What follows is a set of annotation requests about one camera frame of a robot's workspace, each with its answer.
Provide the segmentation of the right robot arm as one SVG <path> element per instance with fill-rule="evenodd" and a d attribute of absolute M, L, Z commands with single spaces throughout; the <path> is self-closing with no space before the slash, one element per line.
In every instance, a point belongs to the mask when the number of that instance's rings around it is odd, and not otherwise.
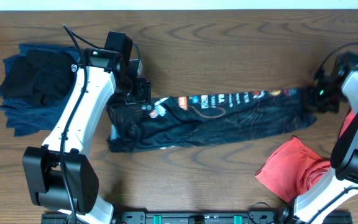
<path fill-rule="evenodd" d="M 341 85 L 355 116 L 337 140 L 331 167 L 306 193 L 297 196 L 283 223 L 322 223 L 346 200 L 358 194 L 358 68 Z"/>

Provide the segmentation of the black orange-patterned jersey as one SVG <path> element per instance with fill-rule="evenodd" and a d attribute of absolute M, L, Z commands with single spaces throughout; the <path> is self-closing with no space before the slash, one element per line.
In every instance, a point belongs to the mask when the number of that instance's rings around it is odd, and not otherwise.
<path fill-rule="evenodd" d="M 127 153 L 262 139 L 316 121 L 297 88 L 152 98 L 143 105 L 109 105 L 107 112 L 109 149 Z"/>

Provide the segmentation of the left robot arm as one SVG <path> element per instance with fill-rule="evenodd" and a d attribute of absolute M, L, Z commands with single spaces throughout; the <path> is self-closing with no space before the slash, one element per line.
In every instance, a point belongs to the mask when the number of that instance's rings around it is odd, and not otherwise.
<path fill-rule="evenodd" d="M 106 104 L 149 103 L 150 82 L 130 50 L 86 49 L 73 92 L 41 147 L 22 158 L 30 199 L 50 210 L 42 223 L 114 223 L 114 206 L 99 195 L 90 147 Z"/>

